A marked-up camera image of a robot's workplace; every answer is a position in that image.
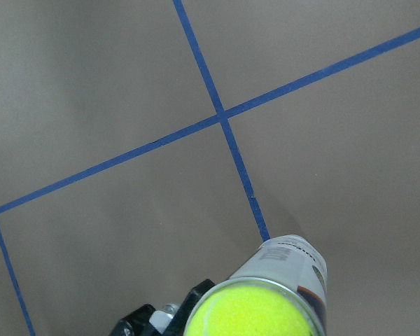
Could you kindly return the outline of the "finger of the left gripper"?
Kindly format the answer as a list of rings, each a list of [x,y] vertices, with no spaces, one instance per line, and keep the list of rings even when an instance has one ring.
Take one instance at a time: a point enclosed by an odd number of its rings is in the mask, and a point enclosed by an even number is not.
[[[144,304],[132,313],[121,318],[110,332],[110,336],[157,335],[157,330],[149,322],[155,308]]]
[[[173,319],[167,326],[164,331],[166,336],[177,336],[183,335],[186,328],[186,324],[190,315],[192,314],[193,309],[197,303],[202,299],[202,297],[210,291],[216,284],[210,280],[205,279],[195,287],[193,287],[188,294],[186,295],[184,301],[178,308],[178,311],[175,313]]]

